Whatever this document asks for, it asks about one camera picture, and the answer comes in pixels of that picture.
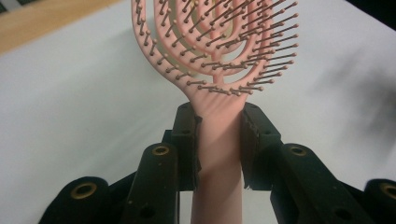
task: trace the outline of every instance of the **white surface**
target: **white surface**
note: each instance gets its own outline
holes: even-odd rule
[[[395,101],[380,107],[396,91],[396,32],[344,1],[298,11],[296,64],[248,100],[340,180],[396,179]],[[130,20],[124,1],[0,57],[0,223],[36,223],[76,178],[119,180],[172,128],[187,99],[141,55]],[[268,193],[244,197],[245,223],[276,223]]]

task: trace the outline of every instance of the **hairbrush head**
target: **hairbrush head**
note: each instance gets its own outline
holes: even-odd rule
[[[285,16],[296,5],[286,0],[154,0],[158,39],[151,37],[146,23],[145,1],[132,0],[132,19],[144,55],[189,99],[197,91],[241,96],[262,91],[260,85],[274,83],[268,77],[279,77],[275,72],[293,63],[282,60],[296,56],[283,53],[298,47],[290,44],[298,36],[288,35],[298,27],[288,25],[298,14]],[[224,57],[233,52],[239,53],[231,60]],[[237,79],[225,81],[229,76]]]

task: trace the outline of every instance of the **wooden edge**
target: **wooden edge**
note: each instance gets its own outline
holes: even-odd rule
[[[0,14],[0,55],[120,0],[40,0]]]

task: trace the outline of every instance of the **hairbrush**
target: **hairbrush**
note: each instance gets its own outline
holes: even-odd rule
[[[202,118],[202,166],[191,223],[242,223],[239,124],[245,101],[288,69],[297,2],[286,0],[132,0],[136,41],[151,65],[188,97]]]

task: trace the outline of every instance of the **wooden surface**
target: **wooden surface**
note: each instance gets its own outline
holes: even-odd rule
[[[41,0],[0,15],[0,55],[120,0]]]

